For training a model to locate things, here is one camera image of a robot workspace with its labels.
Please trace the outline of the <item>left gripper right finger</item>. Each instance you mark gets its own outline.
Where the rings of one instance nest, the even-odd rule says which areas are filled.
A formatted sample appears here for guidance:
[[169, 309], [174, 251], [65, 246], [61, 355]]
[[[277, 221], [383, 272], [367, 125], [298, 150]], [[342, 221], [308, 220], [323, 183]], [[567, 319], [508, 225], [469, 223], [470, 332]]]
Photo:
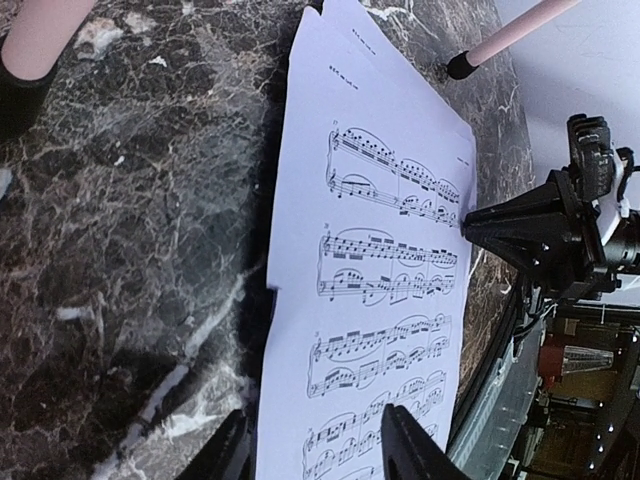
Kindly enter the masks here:
[[387, 480], [469, 480], [404, 406], [385, 406], [381, 445]]

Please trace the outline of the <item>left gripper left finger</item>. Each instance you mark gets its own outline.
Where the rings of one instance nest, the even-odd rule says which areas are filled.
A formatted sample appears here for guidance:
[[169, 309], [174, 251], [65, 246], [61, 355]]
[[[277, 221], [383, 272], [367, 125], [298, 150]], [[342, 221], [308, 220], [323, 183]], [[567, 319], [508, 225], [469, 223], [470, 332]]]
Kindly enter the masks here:
[[249, 480], [253, 478], [253, 423], [233, 410], [177, 480]]

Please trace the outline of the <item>pink perforated music stand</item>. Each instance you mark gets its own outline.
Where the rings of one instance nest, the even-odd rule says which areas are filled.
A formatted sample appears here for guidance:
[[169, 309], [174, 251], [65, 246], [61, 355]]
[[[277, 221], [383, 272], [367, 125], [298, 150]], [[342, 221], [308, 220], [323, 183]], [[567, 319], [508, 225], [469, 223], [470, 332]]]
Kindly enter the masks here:
[[[481, 64], [576, 6], [576, 1], [537, 3], [446, 66], [454, 80], [468, 78]], [[1, 60], [20, 80], [44, 78], [93, 9], [93, 1], [31, 0], [22, 3], [1, 47]]]

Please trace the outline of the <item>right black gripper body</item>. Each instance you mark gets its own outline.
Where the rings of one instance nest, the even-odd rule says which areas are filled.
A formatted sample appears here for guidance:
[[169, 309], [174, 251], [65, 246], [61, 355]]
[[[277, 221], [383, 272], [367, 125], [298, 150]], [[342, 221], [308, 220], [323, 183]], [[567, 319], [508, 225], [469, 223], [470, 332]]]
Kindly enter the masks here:
[[558, 300], [598, 300], [639, 276], [639, 211], [615, 199], [614, 187], [594, 200], [580, 197], [566, 170], [549, 173], [558, 195], [560, 224], [545, 240], [546, 295]]

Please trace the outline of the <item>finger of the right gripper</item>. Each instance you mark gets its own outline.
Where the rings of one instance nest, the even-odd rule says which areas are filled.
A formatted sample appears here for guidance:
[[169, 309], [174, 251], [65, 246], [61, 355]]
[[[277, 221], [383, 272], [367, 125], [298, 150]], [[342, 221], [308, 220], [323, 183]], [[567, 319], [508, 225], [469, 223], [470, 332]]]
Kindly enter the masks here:
[[561, 296], [575, 280], [570, 244], [562, 234], [530, 228], [465, 227], [464, 236], [541, 285], [551, 296]]
[[547, 244], [571, 237], [575, 190], [566, 172], [551, 172], [547, 181], [501, 204], [470, 212], [464, 237], [481, 245], [489, 240], [537, 241]]

